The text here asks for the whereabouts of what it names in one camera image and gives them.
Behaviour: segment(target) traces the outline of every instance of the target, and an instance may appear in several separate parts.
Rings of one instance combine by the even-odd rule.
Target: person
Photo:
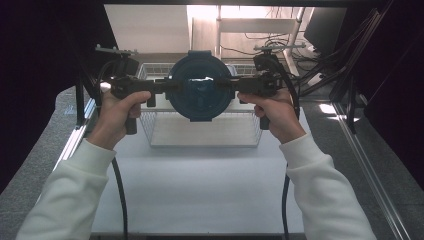
[[[288,163],[287,174],[294,184],[307,239],[376,239],[349,181],[297,120],[289,92],[279,90],[272,98],[238,97],[256,104],[258,117],[270,119],[269,130],[280,141]],[[123,100],[110,92],[104,94],[92,133],[51,173],[18,232],[18,240],[90,238],[108,180],[106,170],[116,154],[113,149],[125,136],[125,120],[140,116],[140,103],[148,98],[149,92],[137,92]]]

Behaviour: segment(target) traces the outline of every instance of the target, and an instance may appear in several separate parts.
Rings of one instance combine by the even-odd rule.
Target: white sweatshirt
[[[307,134],[280,146],[287,174],[313,239],[376,239],[349,181],[334,169],[331,156]],[[17,240],[89,239],[106,170],[116,152],[83,140],[47,179],[40,199],[21,226]]]

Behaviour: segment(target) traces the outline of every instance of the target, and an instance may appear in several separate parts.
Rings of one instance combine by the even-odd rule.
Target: white sleeve
[[[89,239],[115,154],[83,140],[51,173],[16,239]]]
[[[305,234],[314,239],[376,239],[346,177],[307,134],[280,146],[302,211]]]

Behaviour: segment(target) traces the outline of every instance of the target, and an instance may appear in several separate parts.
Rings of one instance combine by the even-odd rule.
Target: wire basket
[[[144,63],[137,76],[148,80],[163,78],[168,76],[172,66],[172,63]],[[253,65],[227,66],[233,75],[239,71],[243,75],[256,71]],[[157,95],[156,101],[156,108],[144,108],[140,116],[152,147],[257,147],[259,144],[262,130],[252,105],[242,106],[233,100],[227,110],[211,122],[190,122],[163,96]]]

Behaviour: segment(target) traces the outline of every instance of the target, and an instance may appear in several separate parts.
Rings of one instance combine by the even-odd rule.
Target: round blue object
[[[169,93],[167,98],[175,110],[190,121],[211,121],[234,98],[234,91],[216,89],[213,79],[229,77],[227,66],[210,51],[190,51],[169,73],[171,81],[182,82],[182,91]]]

